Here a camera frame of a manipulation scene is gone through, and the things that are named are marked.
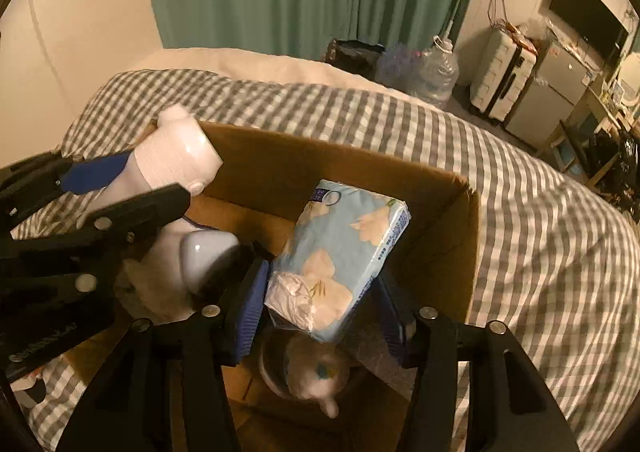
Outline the white earbuds case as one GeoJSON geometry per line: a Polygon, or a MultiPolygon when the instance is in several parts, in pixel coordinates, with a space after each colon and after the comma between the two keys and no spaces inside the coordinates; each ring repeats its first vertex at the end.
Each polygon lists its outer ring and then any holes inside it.
{"type": "Polygon", "coordinates": [[[181,278],[188,290],[196,294],[213,273],[229,266],[240,241],[230,232],[197,230],[180,242],[181,278]]]}

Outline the white lint remover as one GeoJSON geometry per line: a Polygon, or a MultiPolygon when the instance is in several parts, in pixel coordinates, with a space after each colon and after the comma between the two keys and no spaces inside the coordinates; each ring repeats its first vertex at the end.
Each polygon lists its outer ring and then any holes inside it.
{"type": "Polygon", "coordinates": [[[160,111],[156,130],[132,150],[124,169],[90,203],[87,212],[173,183],[195,197],[214,180],[221,166],[220,155],[195,117],[183,106],[170,106],[160,111]]]}

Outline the blue tissue pack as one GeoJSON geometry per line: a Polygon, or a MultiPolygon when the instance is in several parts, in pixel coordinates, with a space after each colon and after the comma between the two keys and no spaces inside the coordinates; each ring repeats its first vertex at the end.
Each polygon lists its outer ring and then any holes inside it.
{"type": "Polygon", "coordinates": [[[271,268],[265,305],[334,342],[410,223],[406,202],[322,179],[271,268]]]}

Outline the white crumpled cloth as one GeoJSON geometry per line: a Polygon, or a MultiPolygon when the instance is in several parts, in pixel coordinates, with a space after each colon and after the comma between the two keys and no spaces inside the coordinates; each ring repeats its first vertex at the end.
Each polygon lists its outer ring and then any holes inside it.
{"type": "Polygon", "coordinates": [[[124,260],[115,292],[134,319],[148,318],[160,325],[193,315],[191,292],[182,279],[180,245],[197,230],[185,219],[173,221],[163,227],[142,257],[124,260]]]}

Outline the grey checkered bedspread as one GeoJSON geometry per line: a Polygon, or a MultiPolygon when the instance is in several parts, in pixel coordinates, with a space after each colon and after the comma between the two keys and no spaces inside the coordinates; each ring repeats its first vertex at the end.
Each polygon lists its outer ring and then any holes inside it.
{"type": "Polygon", "coordinates": [[[449,113],[384,93],[204,70],[113,76],[66,131],[62,152],[124,150],[175,104],[201,121],[341,143],[465,178],[480,197],[471,322],[509,325],[582,450],[612,437],[639,392],[639,239],[614,207],[449,113]]]}

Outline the brown cardboard box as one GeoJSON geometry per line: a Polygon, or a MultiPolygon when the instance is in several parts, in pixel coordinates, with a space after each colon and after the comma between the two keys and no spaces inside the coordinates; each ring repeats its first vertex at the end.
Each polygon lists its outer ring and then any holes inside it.
{"type": "Polygon", "coordinates": [[[382,275],[416,307],[461,321],[473,290],[478,198],[465,181],[388,155],[162,115],[79,220],[168,201],[124,261],[144,308],[87,386],[62,451],[235,451],[224,370],[264,313],[293,333],[288,379],[332,347],[382,275]]]}

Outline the silver mini fridge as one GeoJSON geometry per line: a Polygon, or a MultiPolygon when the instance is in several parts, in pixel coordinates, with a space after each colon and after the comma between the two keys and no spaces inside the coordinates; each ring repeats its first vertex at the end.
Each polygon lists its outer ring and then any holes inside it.
{"type": "Polygon", "coordinates": [[[541,149],[573,112],[586,90],[587,68],[559,42],[549,42],[518,101],[506,117],[506,131],[541,149]]]}

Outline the white suitcase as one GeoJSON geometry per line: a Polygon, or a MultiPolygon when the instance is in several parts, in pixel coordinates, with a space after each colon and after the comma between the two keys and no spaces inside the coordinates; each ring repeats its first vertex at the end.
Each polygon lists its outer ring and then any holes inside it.
{"type": "Polygon", "coordinates": [[[511,112],[537,61],[537,49],[521,33],[493,28],[470,86],[471,105],[502,123],[511,112]]]}

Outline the clear water bottle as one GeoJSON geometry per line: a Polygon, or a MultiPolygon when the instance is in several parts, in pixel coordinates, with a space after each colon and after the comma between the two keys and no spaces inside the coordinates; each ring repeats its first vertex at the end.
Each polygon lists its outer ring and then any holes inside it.
{"type": "Polygon", "coordinates": [[[459,62],[449,38],[435,35],[433,46],[425,50],[414,66],[409,94],[433,105],[446,105],[459,75],[459,62]]]}

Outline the black wall television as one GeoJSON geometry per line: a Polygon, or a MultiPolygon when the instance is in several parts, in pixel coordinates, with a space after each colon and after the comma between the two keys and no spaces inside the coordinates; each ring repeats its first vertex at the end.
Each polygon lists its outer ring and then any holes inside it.
{"type": "Polygon", "coordinates": [[[629,32],[601,0],[551,0],[549,10],[570,26],[606,66],[613,67],[620,60],[629,32]]]}

